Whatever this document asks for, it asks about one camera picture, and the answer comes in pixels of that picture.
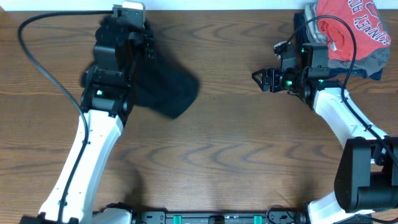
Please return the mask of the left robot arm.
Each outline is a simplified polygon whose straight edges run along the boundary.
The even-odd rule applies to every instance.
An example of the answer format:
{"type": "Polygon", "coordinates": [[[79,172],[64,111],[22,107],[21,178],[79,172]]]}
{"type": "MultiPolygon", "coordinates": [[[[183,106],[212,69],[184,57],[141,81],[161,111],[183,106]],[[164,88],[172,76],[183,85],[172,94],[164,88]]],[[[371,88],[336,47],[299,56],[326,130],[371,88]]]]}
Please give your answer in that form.
{"type": "Polygon", "coordinates": [[[110,152],[134,104],[134,79],[141,61],[152,57],[152,32],[141,11],[105,12],[96,31],[95,61],[82,75],[75,140],[60,177],[35,217],[21,223],[135,223],[138,214],[123,203],[95,213],[97,189],[110,152]]]}

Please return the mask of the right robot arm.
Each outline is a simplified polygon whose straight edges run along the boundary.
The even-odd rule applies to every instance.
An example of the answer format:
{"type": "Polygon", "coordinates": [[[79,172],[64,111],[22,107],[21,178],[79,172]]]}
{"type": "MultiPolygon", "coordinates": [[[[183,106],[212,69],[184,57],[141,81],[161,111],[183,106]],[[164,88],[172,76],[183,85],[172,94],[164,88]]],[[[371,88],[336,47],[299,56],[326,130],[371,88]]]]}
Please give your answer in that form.
{"type": "Polygon", "coordinates": [[[274,46],[280,66],[252,74],[262,91],[287,91],[321,116],[343,153],[334,190],[307,205],[308,223],[373,222],[373,212],[397,208],[397,138],[373,126],[338,80],[330,80],[324,44],[274,46]]]}

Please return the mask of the black t-shirt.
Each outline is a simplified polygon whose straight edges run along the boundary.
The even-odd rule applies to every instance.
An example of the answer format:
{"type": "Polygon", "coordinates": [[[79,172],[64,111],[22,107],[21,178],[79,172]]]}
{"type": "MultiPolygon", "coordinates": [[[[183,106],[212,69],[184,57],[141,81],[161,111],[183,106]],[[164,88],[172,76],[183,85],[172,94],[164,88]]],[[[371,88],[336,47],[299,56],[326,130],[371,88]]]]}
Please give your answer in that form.
{"type": "Polygon", "coordinates": [[[101,110],[126,121],[134,106],[149,108],[170,119],[179,117],[196,100],[198,78],[175,59],[161,53],[155,60],[135,61],[123,72],[101,70],[95,59],[81,76],[83,112],[101,110]]]}

